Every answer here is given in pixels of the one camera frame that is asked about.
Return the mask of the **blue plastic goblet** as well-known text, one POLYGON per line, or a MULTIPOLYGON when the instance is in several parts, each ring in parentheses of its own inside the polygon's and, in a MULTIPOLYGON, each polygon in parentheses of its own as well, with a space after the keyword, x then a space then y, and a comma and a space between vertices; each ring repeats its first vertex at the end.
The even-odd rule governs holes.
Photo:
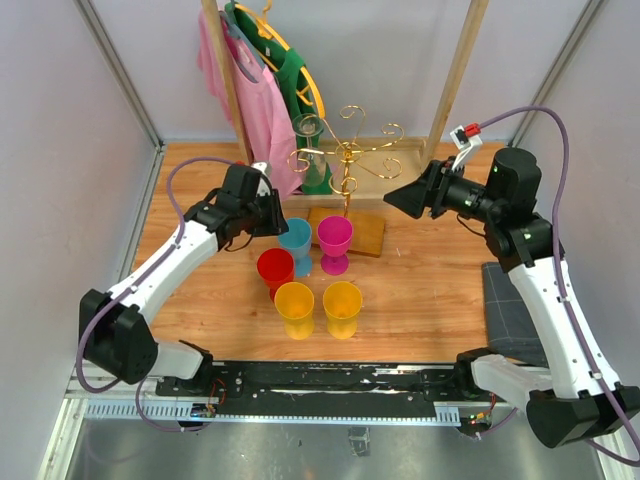
POLYGON ((310 257, 312 228, 305 219, 292 217, 287 220, 288 231, 278 236, 281 248, 287 250, 294 259, 295 277, 306 277, 312 270, 310 257))

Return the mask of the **clear wine glass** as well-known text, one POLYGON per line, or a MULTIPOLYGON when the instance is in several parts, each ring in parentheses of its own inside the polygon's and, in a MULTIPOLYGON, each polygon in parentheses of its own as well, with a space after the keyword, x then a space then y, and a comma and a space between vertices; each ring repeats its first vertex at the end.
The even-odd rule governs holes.
POLYGON ((327 173, 327 162, 314 141, 323 131, 322 121, 316 114, 304 113, 292 121, 292 127, 298 148, 290 155, 289 167, 301 175, 303 189, 320 187, 327 173))

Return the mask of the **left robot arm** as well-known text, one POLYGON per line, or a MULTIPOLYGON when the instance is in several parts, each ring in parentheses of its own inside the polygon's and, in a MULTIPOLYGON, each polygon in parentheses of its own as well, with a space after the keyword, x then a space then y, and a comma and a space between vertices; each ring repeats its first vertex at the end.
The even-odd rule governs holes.
POLYGON ((158 376, 179 379, 195 396, 212 388, 211 353, 186 341, 160 342, 150 326, 190 274, 219 251, 230 251, 240 234, 287 232, 269 170, 265 162, 230 163, 222 185, 177 213, 175 231, 141 267, 107 291, 91 289, 82 297, 78 365, 89 361, 129 385, 158 376))

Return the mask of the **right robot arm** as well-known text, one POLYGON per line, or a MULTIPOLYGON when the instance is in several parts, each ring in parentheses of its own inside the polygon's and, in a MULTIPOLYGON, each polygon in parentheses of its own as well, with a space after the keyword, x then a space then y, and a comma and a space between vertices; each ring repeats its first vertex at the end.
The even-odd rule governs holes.
POLYGON ((535 212, 542 172, 530 152, 502 148, 486 183, 468 180, 454 161, 433 160, 415 181, 384 195, 412 218, 453 211, 483 223, 491 253, 522 298, 546 355, 549 378, 489 349, 458 355, 453 387, 466 400, 496 394, 523 411, 549 448, 592 443, 627 426, 639 411, 639 389, 625 386, 597 350, 569 294, 568 265, 552 224, 535 212))

